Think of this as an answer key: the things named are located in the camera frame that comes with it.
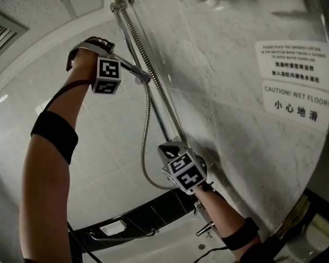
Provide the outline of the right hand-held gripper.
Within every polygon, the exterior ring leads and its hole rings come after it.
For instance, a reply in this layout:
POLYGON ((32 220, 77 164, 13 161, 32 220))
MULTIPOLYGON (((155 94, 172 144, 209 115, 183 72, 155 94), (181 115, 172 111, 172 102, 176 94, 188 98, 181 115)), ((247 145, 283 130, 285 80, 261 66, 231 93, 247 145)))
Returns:
POLYGON ((182 141, 165 142, 157 151, 164 175, 187 195, 193 195, 193 188, 207 180, 205 161, 182 141))

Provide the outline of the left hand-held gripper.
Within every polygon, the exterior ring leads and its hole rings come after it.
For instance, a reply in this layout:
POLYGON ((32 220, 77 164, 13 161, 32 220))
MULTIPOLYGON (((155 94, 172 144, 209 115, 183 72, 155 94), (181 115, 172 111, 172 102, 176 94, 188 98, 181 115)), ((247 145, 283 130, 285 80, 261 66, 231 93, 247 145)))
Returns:
POLYGON ((91 84, 92 92, 99 95, 115 95, 121 84, 121 63, 111 58, 114 47, 115 44, 106 39, 86 39, 69 52, 66 70, 72 69, 74 58, 80 49, 96 53, 98 55, 97 75, 91 84))

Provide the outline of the small grey metal part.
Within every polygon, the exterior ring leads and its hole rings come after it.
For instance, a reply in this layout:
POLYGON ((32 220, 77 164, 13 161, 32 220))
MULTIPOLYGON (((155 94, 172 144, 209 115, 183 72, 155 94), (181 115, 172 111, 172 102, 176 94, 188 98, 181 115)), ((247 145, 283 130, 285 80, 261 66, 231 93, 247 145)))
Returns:
POLYGON ((110 56, 111 56, 111 59, 119 61, 121 64, 121 67, 124 68, 125 70, 127 70, 128 72, 130 72, 134 75, 136 75, 138 73, 138 68, 135 65, 131 64, 129 61, 125 60, 124 58, 118 56, 115 53, 112 53, 110 56))

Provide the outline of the person's right forearm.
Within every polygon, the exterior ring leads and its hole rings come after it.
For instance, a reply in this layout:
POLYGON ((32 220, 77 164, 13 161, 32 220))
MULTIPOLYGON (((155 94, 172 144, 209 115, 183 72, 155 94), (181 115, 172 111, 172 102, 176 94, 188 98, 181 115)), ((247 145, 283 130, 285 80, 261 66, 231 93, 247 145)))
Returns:
MULTIPOLYGON (((201 186, 193 189, 196 197, 202 202, 208 215, 213 220, 221 238, 235 233, 245 223, 243 218, 229 203, 214 192, 204 192, 201 186)), ((246 246, 238 250, 230 250, 237 262, 247 249, 255 244, 261 243, 259 234, 246 246)))

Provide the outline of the person's left forearm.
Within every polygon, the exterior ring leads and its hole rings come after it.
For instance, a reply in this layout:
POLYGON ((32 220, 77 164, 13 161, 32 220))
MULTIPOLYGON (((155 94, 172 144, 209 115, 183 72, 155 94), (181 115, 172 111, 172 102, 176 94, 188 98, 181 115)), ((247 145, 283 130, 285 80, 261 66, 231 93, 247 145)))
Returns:
MULTIPOLYGON (((88 87, 60 95, 46 111, 74 129, 88 87)), ((19 231, 23 258, 29 263, 72 263, 67 228, 69 165, 44 137, 32 135, 22 171, 19 231)))

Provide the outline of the person's left hand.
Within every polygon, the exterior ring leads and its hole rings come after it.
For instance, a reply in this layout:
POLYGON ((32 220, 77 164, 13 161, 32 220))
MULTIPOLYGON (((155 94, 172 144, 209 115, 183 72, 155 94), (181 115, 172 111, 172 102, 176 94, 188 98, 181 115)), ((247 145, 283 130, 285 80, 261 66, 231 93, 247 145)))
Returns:
POLYGON ((70 73, 69 80, 90 80, 94 81, 97 76, 97 62, 98 54, 81 48, 77 52, 72 65, 72 72, 70 73))

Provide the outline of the black elastic armband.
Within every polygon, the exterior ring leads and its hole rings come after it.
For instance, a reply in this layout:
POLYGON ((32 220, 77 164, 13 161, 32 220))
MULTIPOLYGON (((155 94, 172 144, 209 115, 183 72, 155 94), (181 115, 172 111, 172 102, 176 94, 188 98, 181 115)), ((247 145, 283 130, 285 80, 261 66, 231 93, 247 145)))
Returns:
POLYGON ((68 165, 71 164, 73 152, 78 144, 78 135, 60 115, 50 111, 41 112, 31 130, 31 135, 39 135, 47 139, 60 152, 68 165))
POLYGON ((245 223, 235 233, 222 238, 230 250, 238 250, 250 243, 258 235, 259 227, 250 217, 245 218, 245 223))

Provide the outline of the chrome bathtub spout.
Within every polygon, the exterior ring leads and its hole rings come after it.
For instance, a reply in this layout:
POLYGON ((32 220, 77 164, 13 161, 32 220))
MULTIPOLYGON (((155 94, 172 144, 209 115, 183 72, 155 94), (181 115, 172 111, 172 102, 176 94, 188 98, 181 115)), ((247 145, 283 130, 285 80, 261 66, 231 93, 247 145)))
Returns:
POLYGON ((201 228, 199 231, 196 232, 196 236, 200 236, 204 234, 205 232, 208 232, 211 229, 214 229, 215 224, 211 221, 208 224, 206 224, 203 228, 201 228))

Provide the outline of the white bathtub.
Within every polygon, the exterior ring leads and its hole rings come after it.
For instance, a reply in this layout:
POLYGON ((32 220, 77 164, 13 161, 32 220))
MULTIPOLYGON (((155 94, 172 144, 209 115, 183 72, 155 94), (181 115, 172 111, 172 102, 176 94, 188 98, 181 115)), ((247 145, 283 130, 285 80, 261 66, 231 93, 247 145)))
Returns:
POLYGON ((234 263, 235 257, 228 250, 216 250, 224 246, 217 235, 209 231, 196 236, 196 232, 207 222, 200 216, 187 214, 159 229, 149 238, 136 239, 127 243, 95 251, 102 263, 234 263))

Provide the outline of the white soap dish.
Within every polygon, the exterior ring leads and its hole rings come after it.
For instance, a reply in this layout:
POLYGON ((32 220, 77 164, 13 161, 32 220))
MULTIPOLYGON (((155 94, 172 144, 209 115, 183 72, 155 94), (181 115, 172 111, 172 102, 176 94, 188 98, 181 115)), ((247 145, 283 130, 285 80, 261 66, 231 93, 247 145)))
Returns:
POLYGON ((127 228, 127 224, 123 220, 117 220, 110 224, 100 227, 100 230, 107 236, 117 235, 127 228))

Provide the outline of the chrome grab bar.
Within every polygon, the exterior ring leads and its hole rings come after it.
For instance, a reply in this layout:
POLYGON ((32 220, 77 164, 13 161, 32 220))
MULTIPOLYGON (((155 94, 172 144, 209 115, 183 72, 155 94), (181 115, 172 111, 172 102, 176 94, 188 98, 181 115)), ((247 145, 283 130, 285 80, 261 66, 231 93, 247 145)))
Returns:
POLYGON ((95 236, 95 233, 94 232, 90 232, 89 233, 89 236, 95 240, 95 241, 98 241, 98 242, 111 242, 111 241, 132 241, 132 240, 135 240, 135 239, 143 239, 143 238, 149 238, 149 237, 153 237, 155 234, 156 234, 157 230, 152 228, 151 232, 150 233, 147 233, 145 235, 142 235, 142 236, 136 236, 136 237, 128 237, 128 238, 97 238, 95 236))

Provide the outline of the ceiling vent grille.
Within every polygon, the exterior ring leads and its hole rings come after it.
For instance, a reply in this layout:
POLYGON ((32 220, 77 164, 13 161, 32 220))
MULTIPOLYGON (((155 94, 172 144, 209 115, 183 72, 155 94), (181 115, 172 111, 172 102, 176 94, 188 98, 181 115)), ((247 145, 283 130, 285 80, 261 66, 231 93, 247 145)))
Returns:
POLYGON ((0 56, 28 30, 0 11, 0 56))

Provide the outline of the person's dark jacket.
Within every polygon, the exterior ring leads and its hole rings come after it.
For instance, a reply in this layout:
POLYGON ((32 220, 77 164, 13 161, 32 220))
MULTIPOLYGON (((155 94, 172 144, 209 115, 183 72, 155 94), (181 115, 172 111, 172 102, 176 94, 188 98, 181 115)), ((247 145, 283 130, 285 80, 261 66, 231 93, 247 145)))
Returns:
POLYGON ((255 244, 239 259, 239 263, 276 263, 264 243, 255 244))

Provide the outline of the white text notice sign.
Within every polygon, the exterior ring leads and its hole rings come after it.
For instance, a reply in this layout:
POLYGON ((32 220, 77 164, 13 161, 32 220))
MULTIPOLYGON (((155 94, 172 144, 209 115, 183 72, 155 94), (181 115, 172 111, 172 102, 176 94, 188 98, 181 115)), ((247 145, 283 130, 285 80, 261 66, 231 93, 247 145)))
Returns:
POLYGON ((263 78, 329 91, 329 44, 284 40, 255 43, 263 78))

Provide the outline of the white toilet paper roll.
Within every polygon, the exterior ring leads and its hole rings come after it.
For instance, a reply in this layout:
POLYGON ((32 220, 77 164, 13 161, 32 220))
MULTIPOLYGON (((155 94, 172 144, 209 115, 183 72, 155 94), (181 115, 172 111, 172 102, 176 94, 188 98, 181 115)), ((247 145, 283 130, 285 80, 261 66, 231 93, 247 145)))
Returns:
POLYGON ((311 221, 312 225, 319 229, 329 238, 329 221, 323 218, 320 214, 315 214, 311 221))

